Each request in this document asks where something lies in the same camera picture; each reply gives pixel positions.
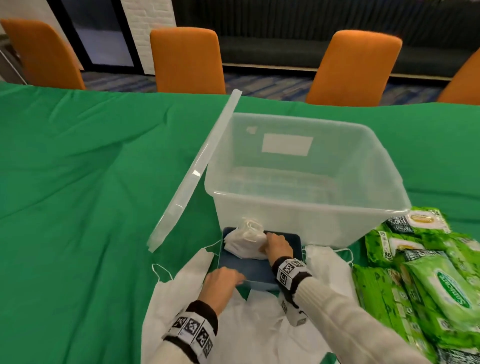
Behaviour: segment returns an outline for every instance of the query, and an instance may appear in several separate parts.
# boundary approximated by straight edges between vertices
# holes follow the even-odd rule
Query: orange chair
[[[480,49],[458,70],[437,102],[480,105]]]
[[[50,25],[25,19],[1,19],[0,23],[31,85],[85,90],[72,50]]]
[[[336,32],[306,102],[378,106],[401,48],[402,40],[396,36],[361,30]]]
[[[158,92],[224,94],[218,37],[202,28],[161,28],[150,33]]]

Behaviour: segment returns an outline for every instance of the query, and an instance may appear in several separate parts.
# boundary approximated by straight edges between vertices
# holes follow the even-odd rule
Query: door
[[[120,0],[47,0],[86,71],[144,74]]]

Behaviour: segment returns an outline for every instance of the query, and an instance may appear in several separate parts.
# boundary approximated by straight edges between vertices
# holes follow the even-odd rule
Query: patterned carpet
[[[153,76],[83,72],[89,90],[118,92],[156,92]],[[245,96],[272,100],[305,101],[312,84],[310,77],[263,76],[225,73],[227,93],[238,88]],[[387,84],[380,105],[433,102],[441,87]]]

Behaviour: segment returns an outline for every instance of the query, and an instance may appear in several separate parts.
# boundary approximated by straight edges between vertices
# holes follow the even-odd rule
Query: blue tray
[[[224,228],[222,239],[235,228]],[[287,234],[277,231],[264,231],[265,233],[274,232],[277,235],[285,236],[285,239],[293,249],[293,257],[299,260],[302,259],[301,240],[300,236],[296,234]],[[275,276],[272,273],[272,268],[268,260],[258,259],[241,259],[232,253],[225,250],[225,243],[222,241],[220,251],[218,252],[218,267],[227,267],[236,269],[242,273],[247,280],[241,284],[242,287],[248,287],[256,291],[277,291],[278,285]]]

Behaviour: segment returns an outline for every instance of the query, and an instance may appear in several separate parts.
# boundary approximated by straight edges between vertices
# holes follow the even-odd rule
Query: table
[[[150,265],[174,275],[221,236],[201,179],[164,244],[146,247],[227,98],[0,83],[0,362],[139,363]],[[236,111],[371,127],[412,203],[480,238],[479,107],[242,97]]]

